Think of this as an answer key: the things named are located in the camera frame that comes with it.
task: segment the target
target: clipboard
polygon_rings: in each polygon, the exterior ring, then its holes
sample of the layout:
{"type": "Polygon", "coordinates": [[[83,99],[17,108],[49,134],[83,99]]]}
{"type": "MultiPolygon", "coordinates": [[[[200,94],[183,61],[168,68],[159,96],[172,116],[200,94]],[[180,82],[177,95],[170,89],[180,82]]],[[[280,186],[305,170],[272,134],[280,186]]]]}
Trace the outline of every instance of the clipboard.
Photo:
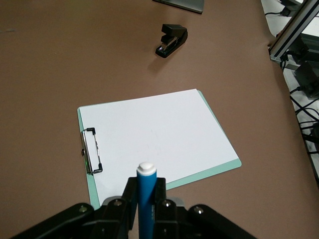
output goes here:
{"type": "Polygon", "coordinates": [[[78,108],[90,203],[121,195],[150,161],[172,189],[241,166],[203,94],[187,90],[78,108]]]}

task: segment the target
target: light green clipboard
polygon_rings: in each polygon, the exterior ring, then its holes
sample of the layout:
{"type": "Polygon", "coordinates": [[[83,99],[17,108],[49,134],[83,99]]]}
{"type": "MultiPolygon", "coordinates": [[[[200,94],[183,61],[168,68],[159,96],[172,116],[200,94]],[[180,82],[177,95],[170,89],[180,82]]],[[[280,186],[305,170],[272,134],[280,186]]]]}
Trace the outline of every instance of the light green clipboard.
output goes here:
{"type": "MultiPolygon", "coordinates": [[[[212,113],[212,115],[214,116],[216,121],[218,122],[216,116],[214,115],[213,111],[211,110],[210,106],[208,105],[202,92],[201,91],[198,91],[198,92],[199,92],[200,96],[202,97],[202,99],[204,100],[204,102],[206,103],[210,112],[212,113]]],[[[79,119],[80,132],[82,132],[84,130],[84,127],[83,127],[83,123],[82,123],[80,109],[78,109],[78,119],[79,119]]],[[[223,172],[238,168],[241,165],[242,165],[242,163],[241,163],[240,159],[237,158],[237,159],[234,159],[234,160],[229,161],[227,163],[218,165],[216,167],[209,168],[209,169],[201,171],[199,173],[195,173],[195,174],[189,175],[187,177],[184,177],[184,178],[175,180],[173,182],[167,183],[166,189],[168,190],[168,189],[176,188],[176,187],[179,187],[179,186],[182,186],[182,185],[194,182],[194,181],[198,181],[200,179],[204,179],[204,178],[207,178],[207,177],[219,174],[219,173],[223,173],[223,172]]],[[[94,207],[94,209],[98,209],[98,208],[100,208],[100,204],[99,204],[98,193],[97,193],[96,184],[95,184],[95,180],[94,180],[94,175],[86,174],[86,177],[87,177],[87,183],[88,183],[90,203],[94,207]]]]}

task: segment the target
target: metal frame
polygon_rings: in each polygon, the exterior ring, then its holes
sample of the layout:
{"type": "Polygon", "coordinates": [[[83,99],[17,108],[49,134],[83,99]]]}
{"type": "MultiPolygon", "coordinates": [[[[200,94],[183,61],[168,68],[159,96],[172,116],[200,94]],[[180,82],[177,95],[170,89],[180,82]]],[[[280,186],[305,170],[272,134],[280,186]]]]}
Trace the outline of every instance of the metal frame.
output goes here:
{"type": "Polygon", "coordinates": [[[280,62],[280,57],[287,51],[318,12],[319,0],[305,0],[277,37],[276,41],[270,46],[270,59],[280,62]]]}

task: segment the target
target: white marker cap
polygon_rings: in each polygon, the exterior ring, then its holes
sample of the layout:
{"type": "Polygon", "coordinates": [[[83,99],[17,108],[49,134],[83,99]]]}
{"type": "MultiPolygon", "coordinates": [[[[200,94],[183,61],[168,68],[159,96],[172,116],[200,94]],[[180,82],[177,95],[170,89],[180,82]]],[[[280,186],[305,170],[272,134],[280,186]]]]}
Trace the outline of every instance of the white marker cap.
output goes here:
{"type": "Polygon", "coordinates": [[[150,162],[143,162],[139,164],[137,172],[143,176],[150,176],[156,173],[155,165],[150,162]]]}

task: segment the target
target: screw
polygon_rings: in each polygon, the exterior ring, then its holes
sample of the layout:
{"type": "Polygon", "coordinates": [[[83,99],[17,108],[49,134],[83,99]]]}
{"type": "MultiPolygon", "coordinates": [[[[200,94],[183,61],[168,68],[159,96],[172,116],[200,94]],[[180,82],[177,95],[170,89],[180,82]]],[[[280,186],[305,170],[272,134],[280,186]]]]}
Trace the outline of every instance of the screw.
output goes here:
{"type": "Polygon", "coordinates": [[[120,206],[120,205],[122,205],[122,202],[120,200],[116,199],[114,202],[114,206],[120,206]]]}
{"type": "Polygon", "coordinates": [[[84,213],[86,212],[88,209],[87,207],[84,207],[83,205],[80,207],[79,212],[84,213]]]}
{"type": "Polygon", "coordinates": [[[165,206],[165,207],[167,207],[167,208],[171,205],[171,203],[170,203],[169,200],[164,200],[164,201],[162,202],[162,204],[163,204],[163,206],[165,206]]]}
{"type": "Polygon", "coordinates": [[[204,210],[202,208],[200,208],[199,206],[196,206],[194,208],[194,211],[198,214],[203,214],[204,213],[204,210]]]}

